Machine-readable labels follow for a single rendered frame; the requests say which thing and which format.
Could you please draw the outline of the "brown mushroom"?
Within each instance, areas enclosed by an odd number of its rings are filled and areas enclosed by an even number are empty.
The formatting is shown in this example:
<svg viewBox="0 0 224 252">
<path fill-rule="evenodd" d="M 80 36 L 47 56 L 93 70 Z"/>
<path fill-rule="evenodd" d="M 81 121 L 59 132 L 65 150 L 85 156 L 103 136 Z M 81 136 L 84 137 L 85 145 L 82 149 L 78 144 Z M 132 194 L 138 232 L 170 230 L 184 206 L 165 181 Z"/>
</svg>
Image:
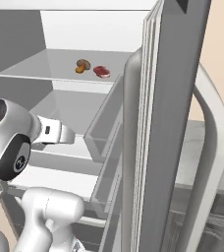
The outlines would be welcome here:
<svg viewBox="0 0 224 252">
<path fill-rule="evenodd" d="M 85 60 L 85 59 L 79 59 L 79 60 L 77 61 L 77 66 L 78 66 L 78 67 L 81 67 L 81 66 L 83 66 L 83 65 L 84 65 L 84 69 L 85 69 L 85 70 L 89 70 L 90 67 L 91 67 L 89 61 L 87 61 L 87 60 Z"/>
</svg>

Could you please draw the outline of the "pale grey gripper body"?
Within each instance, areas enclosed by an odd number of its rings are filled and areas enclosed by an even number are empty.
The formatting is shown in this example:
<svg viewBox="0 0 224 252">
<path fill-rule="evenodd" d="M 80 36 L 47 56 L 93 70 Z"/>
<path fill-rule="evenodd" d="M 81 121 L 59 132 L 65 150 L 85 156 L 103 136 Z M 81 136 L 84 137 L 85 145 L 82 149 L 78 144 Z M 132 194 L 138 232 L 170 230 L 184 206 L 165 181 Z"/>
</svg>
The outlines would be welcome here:
<svg viewBox="0 0 224 252">
<path fill-rule="evenodd" d="M 60 143 L 72 145 L 75 142 L 76 133 L 66 125 L 61 127 Z"/>
</svg>

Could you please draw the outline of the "grey sink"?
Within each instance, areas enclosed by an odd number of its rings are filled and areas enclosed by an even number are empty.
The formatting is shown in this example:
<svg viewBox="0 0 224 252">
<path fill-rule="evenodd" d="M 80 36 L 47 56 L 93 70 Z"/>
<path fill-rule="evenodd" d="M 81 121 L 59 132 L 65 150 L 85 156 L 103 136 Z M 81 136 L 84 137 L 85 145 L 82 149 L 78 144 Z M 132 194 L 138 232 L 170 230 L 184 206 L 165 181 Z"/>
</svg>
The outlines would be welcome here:
<svg viewBox="0 0 224 252">
<path fill-rule="evenodd" d="M 168 218 L 162 252 L 176 252 L 185 214 L 171 212 Z M 211 214 L 196 252 L 224 252 L 224 217 Z"/>
</svg>

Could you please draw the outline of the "grey fridge door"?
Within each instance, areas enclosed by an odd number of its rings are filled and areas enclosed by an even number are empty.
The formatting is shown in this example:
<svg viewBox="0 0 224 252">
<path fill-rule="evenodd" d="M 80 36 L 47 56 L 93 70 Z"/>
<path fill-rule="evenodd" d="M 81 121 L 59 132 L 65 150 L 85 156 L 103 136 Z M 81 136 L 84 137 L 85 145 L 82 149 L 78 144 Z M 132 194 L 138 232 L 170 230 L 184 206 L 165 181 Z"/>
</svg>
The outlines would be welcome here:
<svg viewBox="0 0 224 252">
<path fill-rule="evenodd" d="M 157 0 L 124 71 L 121 252 L 161 252 L 211 0 Z"/>
</svg>

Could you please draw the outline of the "clear fridge door bin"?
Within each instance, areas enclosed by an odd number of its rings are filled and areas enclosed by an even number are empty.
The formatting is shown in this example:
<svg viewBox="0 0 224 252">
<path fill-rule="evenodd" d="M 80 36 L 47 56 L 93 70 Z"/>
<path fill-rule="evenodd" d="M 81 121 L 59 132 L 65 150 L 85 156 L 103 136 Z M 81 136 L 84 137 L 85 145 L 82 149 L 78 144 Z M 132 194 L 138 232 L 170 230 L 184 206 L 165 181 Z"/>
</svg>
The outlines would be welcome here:
<svg viewBox="0 0 224 252">
<path fill-rule="evenodd" d="M 122 103 L 123 77 L 119 76 L 84 134 L 84 142 L 95 162 L 105 161 L 118 125 Z"/>
<path fill-rule="evenodd" d="M 109 157 L 102 166 L 90 198 L 96 214 L 101 219 L 105 219 L 109 212 L 120 173 L 121 157 Z"/>
</svg>

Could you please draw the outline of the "glass fridge shelf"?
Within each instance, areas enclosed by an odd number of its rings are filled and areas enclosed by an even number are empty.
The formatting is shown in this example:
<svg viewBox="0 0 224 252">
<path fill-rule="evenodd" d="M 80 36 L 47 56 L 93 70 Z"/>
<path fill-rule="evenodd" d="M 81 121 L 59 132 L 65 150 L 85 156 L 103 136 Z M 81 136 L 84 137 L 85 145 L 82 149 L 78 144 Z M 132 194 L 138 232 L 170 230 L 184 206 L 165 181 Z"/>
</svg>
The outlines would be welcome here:
<svg viewBox="0 0 224 252">
<path fill-rule="evenodd" d="M 44 49 L 5 70 L 0 77 L 47 81 L 77 81 L 113 84 L 124 71 L 131 52 Z M 77 61 L 87 60 L 91 68 L 82 74 L 76 72 Z M 109 78 L 99 78 L 93 68 L 104 66 L 110 71 Z"/>
<path fill-rule="evenodd" d="M 58 119 L 83 136 L 107 94 L 53 91 L 30 112 L 46 118 Z"/>
</svg>

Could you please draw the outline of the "grey fridge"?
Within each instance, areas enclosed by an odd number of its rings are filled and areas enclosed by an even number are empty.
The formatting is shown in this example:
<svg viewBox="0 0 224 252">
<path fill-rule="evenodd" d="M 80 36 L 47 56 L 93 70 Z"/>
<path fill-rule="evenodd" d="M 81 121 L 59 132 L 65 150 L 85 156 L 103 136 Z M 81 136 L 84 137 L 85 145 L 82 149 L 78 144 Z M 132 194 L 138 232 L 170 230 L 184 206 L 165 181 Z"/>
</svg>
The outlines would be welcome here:
<svg viewBox="0 0 224 252">
<path fill-rule="evenodd" d="M 0 71 L 44 49 L 119 51 L 133 55 L 142 43 L 143 20 L 156 1 L 0 0 Z M 18 241 L 26 220 L 22 197 L 29 188 L 42 187 L 84 199 L 84 214 L 72 224 L 72 229 L 85 252 L 121 252 L 124 71 L 119 75 L 123 77 L 123 103 L 104 162 L 93 161 L 84 135 L 76 134 L 72 145 L 33 144 L 25 170 L 11 181 L 0 181 L 0 203 Z M 0 98 L 30 112 L 53 91 L 108 94 L 114 83 L 0 77 Z M 121 173 L 109 212 L 101 219 L 90 198 L 102 166 L 108 158 L 117 157 L 121 157 Z M 10 247 L 0 232 L 0 252 L 14 252 L 15 247 Z"/>
</svg>

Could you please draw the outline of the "red steak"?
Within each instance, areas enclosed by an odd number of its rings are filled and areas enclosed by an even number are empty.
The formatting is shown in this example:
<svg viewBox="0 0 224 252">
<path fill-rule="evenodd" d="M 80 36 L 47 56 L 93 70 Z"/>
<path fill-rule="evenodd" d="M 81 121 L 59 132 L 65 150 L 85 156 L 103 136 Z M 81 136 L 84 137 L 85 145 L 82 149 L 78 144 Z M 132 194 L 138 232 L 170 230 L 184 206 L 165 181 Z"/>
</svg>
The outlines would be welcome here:
<svg viewBox="0 0 224 252">
<path fill-rule="evenodd" d="M 104 66 L 94 67 L 93 72 L 100 78 L 108 78 L 110 76 L 110 71 Z"/>
</svg>

